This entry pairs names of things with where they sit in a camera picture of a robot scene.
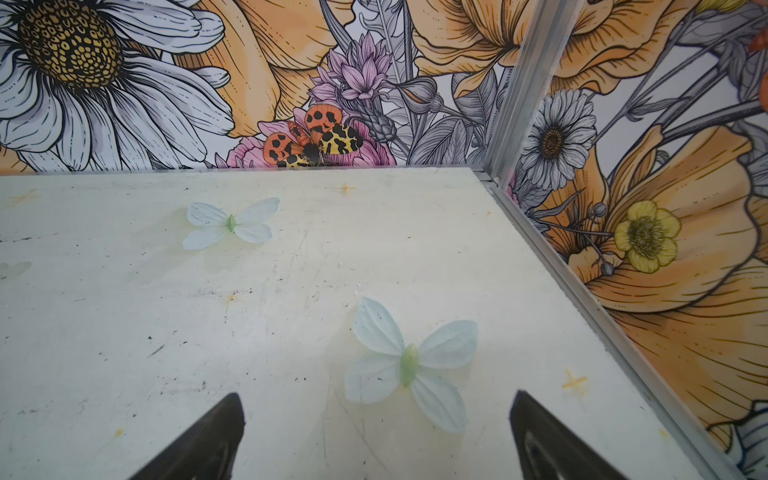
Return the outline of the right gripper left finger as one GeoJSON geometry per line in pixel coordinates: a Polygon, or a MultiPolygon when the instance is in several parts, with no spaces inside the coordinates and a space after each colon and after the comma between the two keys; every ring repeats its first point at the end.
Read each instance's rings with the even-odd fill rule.
{"type": "Polygon", "coordinates": [[[242,402],[232,392],[130,479],[229,480],[244,430],[242,402]]]}

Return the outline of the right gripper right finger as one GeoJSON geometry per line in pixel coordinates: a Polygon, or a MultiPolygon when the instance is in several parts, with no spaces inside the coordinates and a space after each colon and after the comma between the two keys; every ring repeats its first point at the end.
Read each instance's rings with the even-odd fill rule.
{"type": "Polygon", "coordinates": [[[525,390],[516,392],[509,423],[525,480],[627,479],[525,390]]]}

